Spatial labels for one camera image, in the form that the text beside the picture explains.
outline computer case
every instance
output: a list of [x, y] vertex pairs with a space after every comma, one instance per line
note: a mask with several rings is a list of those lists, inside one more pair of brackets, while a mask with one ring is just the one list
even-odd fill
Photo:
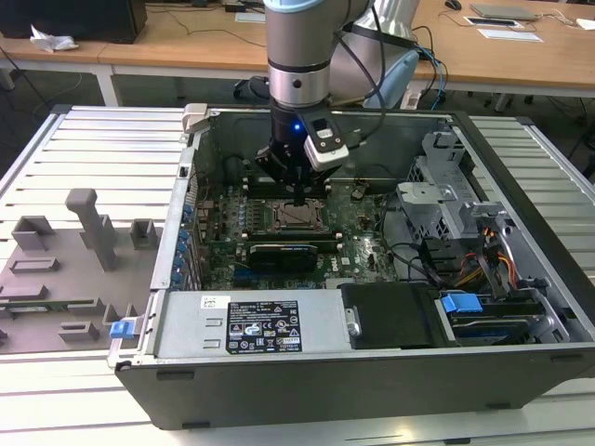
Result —
[[0, 32], [8, 38], [43, 33], [75, 40], [133, 44], [147, 21], [143, 0], [0, 0]]

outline floor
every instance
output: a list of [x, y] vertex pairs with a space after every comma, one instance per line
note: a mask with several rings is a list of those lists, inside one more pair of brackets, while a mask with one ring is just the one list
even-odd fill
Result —
[[[90, 74], [27, 72], [26, 75], [45, 100], [59, 95], [49, 101], [50, 107], [56, 103], [103, 105], [97, 81]], [[116, 82], [126, 106], [177, 107], [186, 102], [263, 102], [253, 97], [234, 99], [234, 81], [229, 80], [183, 79], [186, 98], [177, 98], [172, 78], [118, 76]], [[43, 102], [24, 77], [18, 76], [15, 84], [14, 90], [0, 92], [0, 177], [43, 122], [50, 108], [42, 105]], [[433, 95], [430, 93], [422, 100], [421, 109], [430, 107]], [[476, 93], [469, 97], [465, 92], [448, 92], [446, 101], [438, 109], [462, 110], [472, 115], [528, 116], [564, 154], [568, 154], [575, 145], [585, 131], [587, 122], [591, 123], [595, 119], [595, 101], [591, 99], [583, 100], [588, 113], [585, 113], [578, 98], [535, 97], [531, 105], [525, 104], [523, 99], [515, 97], [508, 108], [497, 113], [494, 110], [497, 96], [492, 98], [489, 94]], [[590, 151], [581, 145], [572, 161], [582, 171], [588, 164], [589, 155]]]

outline laptop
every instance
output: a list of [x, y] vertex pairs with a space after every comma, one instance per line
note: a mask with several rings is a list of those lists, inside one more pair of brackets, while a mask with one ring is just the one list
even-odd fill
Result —
[[472, 3], [471, 9], [488, 19], [537, 20], [537, 16], [523, 7], [496, 7]]

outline label sticker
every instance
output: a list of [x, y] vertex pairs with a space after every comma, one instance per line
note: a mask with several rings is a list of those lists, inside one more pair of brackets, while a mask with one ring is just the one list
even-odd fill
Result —
[[301, 351], [298, 302], [230, 302], [225, 348], [232, 355]]
[[225, 309], [230, 301], [230, 295], [204, 295], [201, 298], [201, 309]]

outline blue cable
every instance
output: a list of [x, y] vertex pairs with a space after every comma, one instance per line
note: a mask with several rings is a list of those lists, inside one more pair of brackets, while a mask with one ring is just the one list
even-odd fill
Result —
[[434, 100], [434, 103], [431, 104], [431, 109], [432, 110], [434, 110], [436, 108], [436, 106], [438, 105], [438, 102], [440, 101], [440, 97], [442, 96], [443, 89], [444, 89], [444, 84], [443, 84], [443, 67], [439, 63], [436, 63], [436, 66], [438, 67], [438, 71], [440, 72], [440, 85], [438, 86], [438, 96], [436, 96], [436, 99]]
[[440, 73], [440, 83], [438, 85], [438, 96], [436, 97], [436, 99], [434, 100], [434, 102], [431, 104], [431, 109], [434, 110], [436, 108], [436, 106], [438, 105], [438, 101], [440, 100], [440, 97], [442, 95], [443, 92], [443, 67], [440, 63], [438, 63], [436, 61], [436, 58], [434, 58], [434, 56], [423, 46], [417, 46], [419, 48], [419, 50], [424, 53], [428, 59], [430, 59], [431, 63], [434, 65], [434, 67], [436, 67], [438, 69], [438, 72]]

